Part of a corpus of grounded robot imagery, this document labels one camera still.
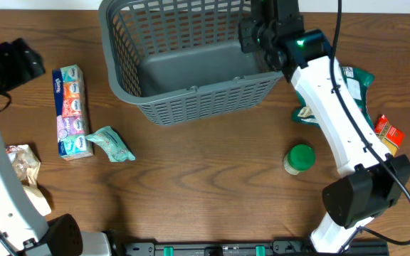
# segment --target wooden table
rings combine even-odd
[[[332,38],[334,14],[305,20]],[[70,213],[82,230],[160,242],[305,237],[320,223],[321,190],[338,175],[320,129],[291,121],[300,105],[286,82],[251,110],[161,127],[111,92],[97,11],[0,11],[0,42],[18,37],[43,56],[47,74],[11,92],[0,130],[7,144],[28,143],[42,161],[38,182],[53,209],[48,219]],[[385,114],[406,133],[399,154],[410,159],[410,15],[345,14],[337,56],[376,75],[369,113],[374,121]],[[92,130],[116,128],[136,161],[110,163],[98,147],[86,159],[58,156],[51,71],[72,64],[85,73]],[[313,145],[317,162],[291,176],[282,159],[301,141]],[[409,239],[406,199],[369,226]],[[410,255],[410,246],[390,250]]]

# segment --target basket bottom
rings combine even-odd
[[[144,97],[226,82],[264,72],[257,53],[242,53],[238,41],[197,46],[145,58],[138,67]]]

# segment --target green lid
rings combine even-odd
[[[288,161],[295,170],[307,171],[316,161],[316,155],[310,146],[300,144],[290,150]]]

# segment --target green clip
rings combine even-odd
[[[164,256],[174,256],[174,248],[173,247],[164,247]]]
[[[256,246],[256,256],[265,256],[265,246]]]

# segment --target multicolored package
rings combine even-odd
[[[374,132],[381,142],[389,148],[391,155],[395,156],[403,142],[404,133],[393,127],[384,115],[382,115],[377,121]]]
[[[85,139],[88,118],[82,70],[72,65],[54,70],[52,75],[58,152],[65,160],[92,156],[92,145]]]
[[[135,160],[135,156],[127,149],[120,136],[110,126],[103,127],[97,132],[87,135],[86,139],[104,149],[111,162]]]
[[[367,92],[369,86],[374,81],[374,75],[359,68],[352,67],[341,67],[341,72],[350,95],[354,98],[355,103],[362,112],[364,118],[367,120],[369,126],[374,129],[367,109]],[[303,97],[298,92],[297,96],[302,107],[297,108],[292,113],[292,120],[294,122],[319,126],[314,114],[312,113],[312,110],[306,105]]]

